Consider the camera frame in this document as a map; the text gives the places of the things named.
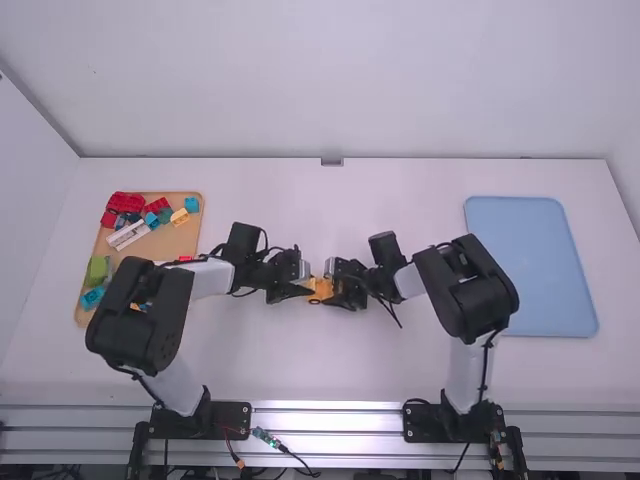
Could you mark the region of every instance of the blue lego brick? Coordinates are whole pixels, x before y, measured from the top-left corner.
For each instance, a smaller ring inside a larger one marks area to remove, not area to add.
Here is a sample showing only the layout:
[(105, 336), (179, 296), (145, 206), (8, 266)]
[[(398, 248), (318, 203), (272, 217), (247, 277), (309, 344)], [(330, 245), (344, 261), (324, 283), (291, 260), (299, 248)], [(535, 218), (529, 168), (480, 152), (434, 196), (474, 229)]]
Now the blue lego brick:
[(144, 223), (149, 225), (151, 230), (155, 230), (160, 226), (160, 220), (158, 220), (156, 214), (152, 212), (147, 213), (147, 216), (144, 217)]
[(189, 213), (198, 213), (200, 211), (200, 204), (196, 197), (187, 197), (184, 199), (184, 208)]
[(118, 218), (116, 218), (116, 223), (114, 225), (114, 229), (116, 231), (120, 230), (122, 227), (124, 227), (125, 223), (127, 223), (127, 216), (126, 215), (118, 215)]
[(100, 300), (104, 296), (104, 287), (102, 285), (94, 288), (93, 290), (89, 290), (82, 297), (80, 297), (80, 303), (82, 304), (82, 308), (84, 308), (85, 312), (89, 310), (93, 310), (98, 306)]

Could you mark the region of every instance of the green lego brick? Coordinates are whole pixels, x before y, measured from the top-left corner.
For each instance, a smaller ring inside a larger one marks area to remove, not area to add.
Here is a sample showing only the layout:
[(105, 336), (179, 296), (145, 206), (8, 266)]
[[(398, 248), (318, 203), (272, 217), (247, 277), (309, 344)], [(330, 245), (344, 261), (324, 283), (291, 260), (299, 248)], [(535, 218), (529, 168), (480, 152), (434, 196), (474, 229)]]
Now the green lego brick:
[(84, 284), (87, 287), (97, 287), (104, 282), (109, 274), (109, 262), (107, 257), (93, 255), (87, 265), (87, 274), (84, 277)]

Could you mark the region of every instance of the red lego brick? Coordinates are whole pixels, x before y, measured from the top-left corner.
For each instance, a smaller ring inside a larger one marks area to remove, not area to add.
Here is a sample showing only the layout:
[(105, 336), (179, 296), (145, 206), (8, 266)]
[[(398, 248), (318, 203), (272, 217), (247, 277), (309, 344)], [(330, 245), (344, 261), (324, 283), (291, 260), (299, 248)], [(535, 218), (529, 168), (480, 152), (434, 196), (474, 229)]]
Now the red lego brick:
[(171, 205), (169, 205), (169, 202), (165, 197), (160, 197), (158, 200), (145, 205), (142, 211), (145, 214), (151, 212), (157, 215), (163, 208), (171, 208)]
[(100, 219), (100, 223), (103, 227), (113, 228), (118, 215), (109, 211), (106, 211), (102, 214), (102, 218)]
[(111, 195), (111, 197), (109, 198), (109, 201), (107, 202), (106, 209), (114, 210), (115, 212), (121, 212), (122, 204), (125, 200), (126, 195), (127, 194), (124, 192), (114, 192), (113, 195)]
[(122, 201), (121, 212), (125, 213), (140, 213), (144, 206), (144, 197), (139, 193), (125, 194), (125, 198)]

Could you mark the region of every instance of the orange object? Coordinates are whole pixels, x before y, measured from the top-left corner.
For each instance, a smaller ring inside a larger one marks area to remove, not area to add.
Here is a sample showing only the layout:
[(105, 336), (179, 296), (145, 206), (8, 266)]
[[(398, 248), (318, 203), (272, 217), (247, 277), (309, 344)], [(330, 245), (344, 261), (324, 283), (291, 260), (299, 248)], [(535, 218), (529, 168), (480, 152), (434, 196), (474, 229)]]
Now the orange object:
[(333, 297), (333, 280), (330, 278), (311, 277), (306, 287), (314, 291), (313, 294), (307, 297), (307, 301), (314, 305)]

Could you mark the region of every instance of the white wall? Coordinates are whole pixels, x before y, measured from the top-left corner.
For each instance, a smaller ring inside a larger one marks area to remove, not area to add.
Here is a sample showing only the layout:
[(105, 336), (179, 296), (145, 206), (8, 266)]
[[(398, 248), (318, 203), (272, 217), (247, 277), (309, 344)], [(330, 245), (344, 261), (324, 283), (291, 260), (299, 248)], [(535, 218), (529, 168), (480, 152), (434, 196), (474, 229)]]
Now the white wall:
[(78, 156), (9, 79), (0, 75), (2, 359), (58, 220)]
[(86, 156), (606, 157), (639, 228), (638, 19), (635, 0), (6, 0), (0, 58)]

